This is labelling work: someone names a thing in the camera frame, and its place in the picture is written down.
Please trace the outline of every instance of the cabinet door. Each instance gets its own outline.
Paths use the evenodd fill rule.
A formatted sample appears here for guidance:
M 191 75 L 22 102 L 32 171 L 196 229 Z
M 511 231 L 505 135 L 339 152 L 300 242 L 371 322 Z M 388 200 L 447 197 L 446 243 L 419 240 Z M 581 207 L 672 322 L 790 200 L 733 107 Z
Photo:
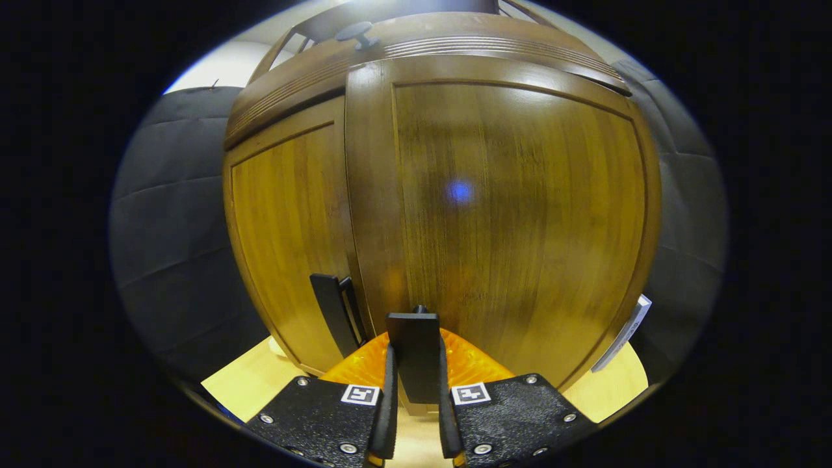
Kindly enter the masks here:
M 298 112 L 235 147 L 225 160 L 232 246 L 271 334 L 319 375 L 341 356 L 310 274 L 350 276 L 354 243 L 344 167 L 344 98 Z M 360 277 L 352 275 L 360 289 Z
M 376 332 L 417 304 L 562 390 L 629 317 L 661 189 L 635 105 L 525 62 L 421 56 L 350 72 L 356 251 Z

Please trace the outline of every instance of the black knob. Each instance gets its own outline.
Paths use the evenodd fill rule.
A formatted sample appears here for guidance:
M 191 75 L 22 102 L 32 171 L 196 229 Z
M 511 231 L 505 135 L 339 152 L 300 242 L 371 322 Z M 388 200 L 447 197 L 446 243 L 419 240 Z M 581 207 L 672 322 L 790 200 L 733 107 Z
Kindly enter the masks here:
M 348 27 L 338 31 L 338 34 L 335 34 L 336 41 L 348 41 L 350 39 L 355 39 L 359 43 L 355 44 L 355 50 L 364 50 L 374 46 L 376 43 L 379 42 L 377 37 L 366 37 L 364 35 L 365 32 L 369 31 L 373 27 L 373 23 L 369 21 L 362 21 L 357 22 L 355 24 L 350 24 Z

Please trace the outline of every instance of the black padded wall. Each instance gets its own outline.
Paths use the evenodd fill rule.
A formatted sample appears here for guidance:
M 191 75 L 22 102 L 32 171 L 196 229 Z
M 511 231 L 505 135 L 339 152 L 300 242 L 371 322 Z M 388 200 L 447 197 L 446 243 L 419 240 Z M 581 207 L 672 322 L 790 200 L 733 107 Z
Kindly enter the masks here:
M 238 87 L 160 98 L 116 176 L 110 253 L 133 326 L 162 362 L 199 382 L 264 340 L 231 251 L 222 140 Z
M 719 293 L 728 248 L 725 181 L 705 135 L 673 93 L 638 62 L 612 67 L 647 120 L 661 169 L 661 233 L 644 291 L 653 305 L 630 340 L 653 383 L 681 364 Z

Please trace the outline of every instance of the wood grain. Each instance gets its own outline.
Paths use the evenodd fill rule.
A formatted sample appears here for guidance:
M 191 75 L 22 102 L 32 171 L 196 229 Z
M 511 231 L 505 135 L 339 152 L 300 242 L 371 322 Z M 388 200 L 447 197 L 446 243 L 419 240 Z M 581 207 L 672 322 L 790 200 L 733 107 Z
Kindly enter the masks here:
M 368 35 L 378 37 L 379 44 L 365 51 L 356 52 L 352 41 L 330 39 L 271 70 L 258 66 L 255 75 L 260 75 L 252 75 L 231 109 L 225 149 L 305 102 L 339 92 L 349 67 L 390 57 L 441 53 L 511 58 L 574 73 L 630 95 L 618 73 L 586 44 L 528 21 L 487 13 L 424 13 L 378 22 Z
M 490 57 L 355 69 L 347 174 L 376 332 L 423 304 L 515 374 L 568 388 L 629 317 L 656 249 L 657 159 L 636 111 Z
M 232 246 L 255 306 L 287 356 L 314 374 L 341 360 L 311 273 L 352 276 L 344 99 L 312 107 L 252 137 L 226 158 Z

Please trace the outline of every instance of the black background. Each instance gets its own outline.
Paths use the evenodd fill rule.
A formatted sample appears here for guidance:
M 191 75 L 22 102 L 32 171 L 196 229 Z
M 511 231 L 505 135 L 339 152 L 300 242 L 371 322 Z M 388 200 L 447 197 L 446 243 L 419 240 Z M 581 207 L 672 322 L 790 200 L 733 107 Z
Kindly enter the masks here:
M 286 466 L 161 373 L 130 328 L 106 253 L 122 152 L 144 112 L 213 47 L 296 2 L 2 4 L 12 126 L 6 184 L 22 241 L 10 307 L 13 466 Z M 820 464 L 820 51 L 793 5 L 548 5 L 645 63 L 711 139 L 726 175 L 731 257 L 713 319 L 657 394 L 563 452 L 563 466 Z M 783 182 L 792 182 L 786 190 Z

